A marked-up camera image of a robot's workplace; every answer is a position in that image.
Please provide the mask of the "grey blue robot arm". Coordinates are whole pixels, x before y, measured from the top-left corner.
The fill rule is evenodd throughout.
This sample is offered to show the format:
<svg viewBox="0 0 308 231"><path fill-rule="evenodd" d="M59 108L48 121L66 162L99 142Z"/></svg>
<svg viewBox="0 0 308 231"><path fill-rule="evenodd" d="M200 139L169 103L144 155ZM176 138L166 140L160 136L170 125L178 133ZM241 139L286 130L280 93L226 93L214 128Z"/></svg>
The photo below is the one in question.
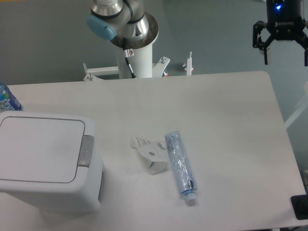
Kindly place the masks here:
<svg viewBox="0 0 308 231"><path fill-rule="evenodd" d="M266 7L268 20L253 25L252 41L252 46L263 53L264 63L269 63L269 47L274 40L296 41L307 50L304 2L268 0ZM93 0L87 25L98 37L123 50L143 48L158 36L157 21L144 10L142 0Z"/></svg>

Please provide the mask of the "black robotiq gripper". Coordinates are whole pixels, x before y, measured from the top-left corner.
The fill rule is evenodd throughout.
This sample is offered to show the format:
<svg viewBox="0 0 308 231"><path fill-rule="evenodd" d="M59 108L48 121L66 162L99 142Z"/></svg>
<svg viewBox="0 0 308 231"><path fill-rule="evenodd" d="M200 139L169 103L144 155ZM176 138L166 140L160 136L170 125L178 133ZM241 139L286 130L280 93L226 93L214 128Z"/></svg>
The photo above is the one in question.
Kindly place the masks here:
<svg viewBox="0 0 308 231"><path fill-rule="evenodd" d="M308 26L304 19L302 0L267 0L267 23L257 21L253 25L253 48L264 56L264 64L270 63L270 44L274 41L297 40L304 48L304 66L308 65L308 36L303 31ZM263 41L262 31L267 29L269 37Z"/></svg>

